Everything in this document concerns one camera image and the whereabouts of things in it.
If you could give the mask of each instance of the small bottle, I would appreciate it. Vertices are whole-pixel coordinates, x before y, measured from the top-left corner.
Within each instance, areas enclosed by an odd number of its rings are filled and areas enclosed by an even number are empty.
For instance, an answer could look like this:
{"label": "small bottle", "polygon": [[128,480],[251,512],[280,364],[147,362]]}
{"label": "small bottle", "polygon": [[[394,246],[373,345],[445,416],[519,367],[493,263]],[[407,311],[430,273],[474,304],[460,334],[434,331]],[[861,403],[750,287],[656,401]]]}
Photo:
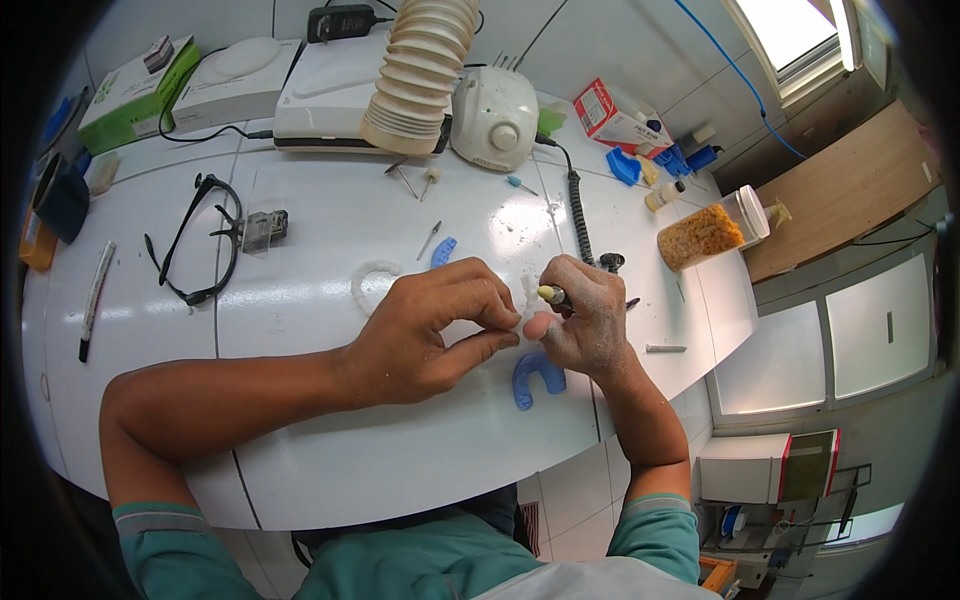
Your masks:
{"label": "small bottle", "polygon": [[657,212],[664,206],[680,198],[680,193],[686,188],[682,181],[676,183],[667,183],[647,194],[647,208],[652,212]]}

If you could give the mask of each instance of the power plug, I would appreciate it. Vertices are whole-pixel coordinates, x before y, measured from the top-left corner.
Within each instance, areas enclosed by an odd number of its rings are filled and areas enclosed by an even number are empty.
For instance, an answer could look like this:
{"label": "power plug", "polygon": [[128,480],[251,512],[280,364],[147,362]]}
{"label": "power plug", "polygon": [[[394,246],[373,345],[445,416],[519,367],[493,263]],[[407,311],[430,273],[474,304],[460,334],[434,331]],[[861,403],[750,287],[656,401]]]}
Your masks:
{"label": "power plug", "polygon": [[310,11],[306,20],[306,40],[310,43],[345,37],[363,37],[377,23],[388,19],[373,14],[373,7],[366,4],[347,4],[337,7],[321,7]]}

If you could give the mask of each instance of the dental lab workbench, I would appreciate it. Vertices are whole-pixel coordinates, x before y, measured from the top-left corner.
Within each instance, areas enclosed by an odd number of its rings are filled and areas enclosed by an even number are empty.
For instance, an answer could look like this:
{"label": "dental lab workbench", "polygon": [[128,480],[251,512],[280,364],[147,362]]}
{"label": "dental lab workbench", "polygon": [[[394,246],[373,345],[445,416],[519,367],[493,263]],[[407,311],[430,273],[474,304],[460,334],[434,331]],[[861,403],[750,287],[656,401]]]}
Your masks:
{"label": "dental lab workbench", "polygon": [[[543,94],[541,100],[557,99]],[[572,113],[572,106],[567,109]],[[255,132],[271,122],[238,126]],[[575,119],[554,138],[582,177],[593,254],[626,257],[619,274],[627,298],[641,298],[627,314],[627,335],[643,367],[672,398],[757,327],[739,252],[674,274],[657,250],[657,231],[718,200],[716,184],[702,171],[688,180],[680,201],[653,213],[643,201],[649,190],[616,180],[607,167],[608,149],[587,139]],[[578,254],[564,156],[555,148],[536,147],[513,173],[539,196],[512,187],[504,174],[467,164],[449,147],[431,160],[411,158],[402,169],[418,193],[428,167],[444,173],[422,203],[395,174],[384,175],[394,156],[282,153],[271,140],[233,132],[201,144],[152,137],[117,154],[116,180],[91,200],[77,239],[57,245],[49,271],[29,272],[22,318],[24,376],[44,456],[54,471],[103,498],[97,421],[115,375],[181,358],[296,354],[348,344],[366,323],[350,293],[353,270],[388,260],[404,274],[421,272],[447,236],[458,242],[450,260],[485,260],[510,287],[521,313],[523,276],[536,281],[553,256]],[[226,289],[190,309],[157,285],[144,233],[158,255],[166,254],[198,173],[229,183],[245,214],[249,204],[269,203],[290,220],[285,239],[265,256],[241,253]],[[219,246],[225,238],[208,235],[221,228],[215,204],[229,208],[222,189],[206,195],[177,247],[169,278],[182,290],[213,285],[229,262],[229,248]],[[442,228],[418,261],[440,220]],[[116,250],[84,364],[77,358],[84,308],[107,240]],[[392,281],[387,273],[367,276],[367,298],[378,302]],[[548,310],[536,302],[538,310]],[[474,329],[456,323],[444,338],[451,344]],[[646,353],[648,344],[686,351]],[[613,435],[599,388],[576,372],[566,372],[566,390],[557,395],[531,375],[533,405],[517,408],[514,366],[537,349],[524,340],[498,352],[451,392],[422,404],[326,415],[190,465],[190,489],[215,527],[290,530],[408,515],[513,483]]]}

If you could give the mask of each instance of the shirt sleeve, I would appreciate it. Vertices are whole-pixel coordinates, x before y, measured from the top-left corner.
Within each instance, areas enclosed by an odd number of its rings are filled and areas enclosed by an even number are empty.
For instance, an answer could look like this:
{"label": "shirt sleeve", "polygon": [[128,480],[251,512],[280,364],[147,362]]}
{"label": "shirt sleeve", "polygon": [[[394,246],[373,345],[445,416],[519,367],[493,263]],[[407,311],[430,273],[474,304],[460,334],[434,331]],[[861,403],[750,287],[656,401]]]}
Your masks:
{"label": "shirt sleeve", "polygon": [[697,585],[700,537],[697,516],[682,496],[641,496],[624,505],[607,556],[629,556]]}
{"label": "shirt sleeve", "polygon": [[148,600],[260,598],[203,514],[161,502],[113,509],[133,584]]}

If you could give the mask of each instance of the red and white box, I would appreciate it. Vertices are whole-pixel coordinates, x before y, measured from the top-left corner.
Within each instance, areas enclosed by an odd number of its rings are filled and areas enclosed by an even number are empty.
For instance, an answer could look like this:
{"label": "red and white box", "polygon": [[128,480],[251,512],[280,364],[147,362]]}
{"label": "red and white box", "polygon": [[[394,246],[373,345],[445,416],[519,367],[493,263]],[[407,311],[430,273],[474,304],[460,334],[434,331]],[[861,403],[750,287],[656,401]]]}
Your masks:
{"label": "red and white box", "polygon": [[587,131],[587,137],[611,148],[619,146],[628,156],[653,158],[673,145],[673,138],[657,113],[648,115],[647,121],[660,122],[659,132],[647,127],[646,122],[640,123],[620,111],[599,79],[594,80],[590,87],[580,94],[573,107]]}

